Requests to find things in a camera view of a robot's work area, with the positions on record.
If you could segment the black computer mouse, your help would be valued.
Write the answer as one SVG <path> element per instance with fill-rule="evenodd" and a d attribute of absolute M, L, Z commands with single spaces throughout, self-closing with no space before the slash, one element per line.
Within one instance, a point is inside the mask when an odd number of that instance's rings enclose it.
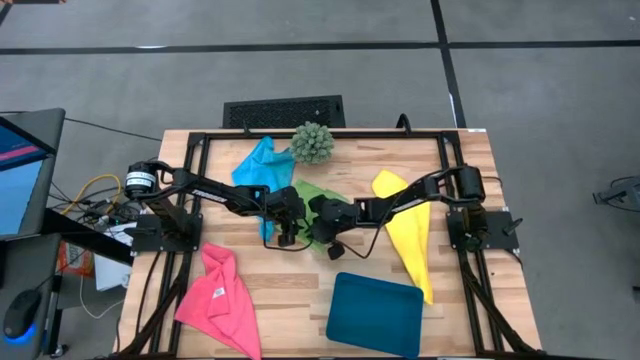
<path fill-rule="evenodd" d="M 35 318 L 42 296 L 36 289 L 20 292 L 9 304 L 3 319 L 3 338 L 8 344 L 25 344 L 36 331 Z"/>

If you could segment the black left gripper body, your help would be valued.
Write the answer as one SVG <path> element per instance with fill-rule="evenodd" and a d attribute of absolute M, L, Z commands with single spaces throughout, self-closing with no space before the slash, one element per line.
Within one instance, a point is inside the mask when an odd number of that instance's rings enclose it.
<path fill-rule="evenodd" d="M 268 193 L 265 197 L 265 218 L 278 224 L 285 234 L 297 234 L 299 222 L 306 219 L 304 200 L 292 186 Z"/>

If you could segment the yellow microfiber towel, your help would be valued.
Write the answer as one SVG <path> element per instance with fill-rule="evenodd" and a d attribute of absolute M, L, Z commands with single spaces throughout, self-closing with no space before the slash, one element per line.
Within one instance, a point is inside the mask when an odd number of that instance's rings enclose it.
<path fill-rule="evenodd" d="M 386 198 L 408 187 L 399 175 L 381 170 L 371 184 L 374 194 Z M 434 304 L 434 294 L 428 271 L 428 238 L 431 204 L 423 203 L 395 215 L 385 225 L 391 242 L 400 256 L 413 285 L 423 292 L 424 302 Z"/>

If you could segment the grey computer monitor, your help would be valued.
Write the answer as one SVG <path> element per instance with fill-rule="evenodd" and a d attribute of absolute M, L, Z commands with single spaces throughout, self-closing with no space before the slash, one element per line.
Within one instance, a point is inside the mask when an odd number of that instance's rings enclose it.
<path fill-rule="evenodd" d="M 0 241 L 41 231 L 66 111 L 0 114 Z"/>

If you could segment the orange packet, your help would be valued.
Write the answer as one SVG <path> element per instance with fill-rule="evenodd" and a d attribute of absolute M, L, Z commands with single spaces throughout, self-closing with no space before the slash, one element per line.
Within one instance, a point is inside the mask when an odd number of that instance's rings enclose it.
<path fill-rule="evenodd" d="M 62 241 L 57 254 L 56 270 L 77 276 L 94 277 L 93 253 Z"/>

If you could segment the teal plastic bin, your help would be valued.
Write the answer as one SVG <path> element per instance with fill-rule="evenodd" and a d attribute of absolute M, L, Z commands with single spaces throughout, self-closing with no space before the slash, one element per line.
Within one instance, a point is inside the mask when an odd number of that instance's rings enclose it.
<path fill-rule="evenodd" d="M 420 352 L 423 291 L 415 286 L 340 272 L 326 337 L 365 349 L 416 358 Z"/>

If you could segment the green potted plant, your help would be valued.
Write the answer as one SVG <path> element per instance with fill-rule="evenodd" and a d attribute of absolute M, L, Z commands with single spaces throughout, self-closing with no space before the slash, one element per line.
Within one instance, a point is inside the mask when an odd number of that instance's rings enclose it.
<path fill-rule="evenodd" d="M 296 128 L 290 151 L 294 160 L 304 165 L 319 165 L 329 161 L 334 138 L 326 125 L 305 122 Z"/>

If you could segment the pink microfiber towel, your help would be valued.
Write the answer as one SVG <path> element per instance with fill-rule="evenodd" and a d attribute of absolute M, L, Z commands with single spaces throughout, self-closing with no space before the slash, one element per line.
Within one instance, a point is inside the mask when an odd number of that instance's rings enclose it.
<path fill-rule="evenodd" d="M 188 289 L 174 319 L 251 360 L 261 360 L 261 341 L 253 301 L 238 275 L 234 253 L 207 243 L 201 248 L 201 259 L 205 274 Z"/>

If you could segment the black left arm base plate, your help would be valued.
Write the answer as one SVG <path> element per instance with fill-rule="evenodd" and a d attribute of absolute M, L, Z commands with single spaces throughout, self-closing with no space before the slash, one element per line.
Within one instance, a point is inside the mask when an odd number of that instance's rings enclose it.
<path fill-rule="evenodd" d="M 203 217 L 188 215 L 175 221 L 157 215 L 144 214 L 134 228 L 125 233 L 133 238 L 131 250 L 141 252 L 191 252 L 199 249 Z"/>

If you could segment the blue microfiber towel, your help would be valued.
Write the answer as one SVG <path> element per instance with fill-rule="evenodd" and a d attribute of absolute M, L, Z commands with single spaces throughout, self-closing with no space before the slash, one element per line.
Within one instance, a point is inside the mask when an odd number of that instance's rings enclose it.
<path fill-rule="evenodd" d="M 241 190 L 248 190 L 248 195 L 242 195 L 248 201 L 249 207 L 239 212 L 240 216 L 256 216 L 260 225 L 260 236 L 267 249 L 285 252 L 297 252 L 297 249 L 280 248 L 278 235 L 284 233 L 281 227 L 265 218 L 265 197 L 290 186 L 294 170 L 294 159 L 289 149 L 282 152 L 274 151 L 271 137 L 264 137 L 232 172 L 234 185 Z"/>

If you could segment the black metal table frame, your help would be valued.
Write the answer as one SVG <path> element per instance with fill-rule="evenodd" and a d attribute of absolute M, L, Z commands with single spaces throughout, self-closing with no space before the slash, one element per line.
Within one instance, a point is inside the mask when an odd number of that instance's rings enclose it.
<path fill-rule="evenodd" d="M 299 166 L 294 175 L 353 199 L 368 196 L 381 169 L 413 180 L 446 165 L 468 163 L 485 178 L 490 210 L 505 206 L 488 135 L 483 130 L 346 129 L 334 133 L 331 160 L 319 166 Z M 259 132 L 239 130 L 169 130 L 160 159 L 186 165 L 205 176 L 227 182 L 232 170 L 260 139 Z M 368 358 L 371 351 L 329 340 L 326 324 L 336 275 L 345 271 L 406 284 L 409 276 L 388 236 L 372 229 L 346 233 L 346 254 L 335 261 L 308 249 L 285 252 L 264 248 L 258 223 L 211 201 L 193 201 L 190 208 L 203 217 L 202 242 L 232 250 L 240 277 L 256 308 L 262 353 L 266 358 Z M 435 302 L 425 308 L 420 353 L 424 357 L 471 356 L 478 349 L 495 353 L 495 328 L 480 301 L 463 285 L 458 251 L 446 228 L 447 209 L 431 209 L 428 268 Z M 199 253 L 145 253 L 133 263 L 119 323 L 120 360 L 225 360 L 238 352 L 196 329 L 174 321 L 172 311 L 154 320 L 153 311 L 174 290 L 174 279 L 185 272 L 201 276 Z"/>

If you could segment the grey side desk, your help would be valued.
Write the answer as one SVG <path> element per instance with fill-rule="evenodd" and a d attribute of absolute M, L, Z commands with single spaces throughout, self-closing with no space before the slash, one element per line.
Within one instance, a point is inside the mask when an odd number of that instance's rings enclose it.
<path fill-rule="evenodd" d="M 0 360 L 35 360 L 50 355 L 58 342 L 62 310 L 58 308 L 61 277 L 56 261 L 61 237 L 56 234 L 8 242 L 5 249 L 3 283 L 0 287 Z M 20 293 L 36 289 L 40 302 L 25 334 L 5 336 L 7 310 Z"/>

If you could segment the white paper sheet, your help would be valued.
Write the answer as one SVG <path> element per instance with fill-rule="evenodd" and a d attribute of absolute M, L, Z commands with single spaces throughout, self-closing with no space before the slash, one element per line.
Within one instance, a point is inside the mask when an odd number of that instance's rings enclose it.
<path fill-rule="evenodd" d="M 106 291 L 115 287 L 127 288 L 132 267 L 95 255 L 95 284 L 97 291 Z"/>

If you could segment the green microfiber towel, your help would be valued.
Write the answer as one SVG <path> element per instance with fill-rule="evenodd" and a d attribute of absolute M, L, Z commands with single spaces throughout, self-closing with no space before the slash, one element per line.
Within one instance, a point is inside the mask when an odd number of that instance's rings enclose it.
<path fill-rule="evenodd" d="M 308 227 L 313 222 L 313 219 L 315 217 L 315 214 L 310 210 L 308 202 L 312 198 L 320 195 L 323 195 L 328 199 L 338 199 L 341 201 L 347 201 L 347 199 L 337 192 L 334 192 L 330 189 L 318 187 L 302 179 L 298 179 L 294 183 L 293 187 L 296 189 L 299 197 L 302 198 L 305 203 L 305 219 L 298 221 L 300 229 L 298 234 L 296 235 L 296 240 L 301 242 L 304 246 L 309 246 L 311 250 L 320 255 L 326 254 L 328 246 L 312 240 L 311 236 L 308 233 Z"/>

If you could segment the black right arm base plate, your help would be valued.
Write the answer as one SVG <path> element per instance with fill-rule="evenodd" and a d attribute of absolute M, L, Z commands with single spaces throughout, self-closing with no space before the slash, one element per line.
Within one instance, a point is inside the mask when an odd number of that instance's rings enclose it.
<path fill-rule="evenodd" d="M 515 229 L 521 222 L 521 218 L 514 220 L 507 211 L 463 209 L 446 214 L 451 247 L 467 252 L 518 249 Z"/>

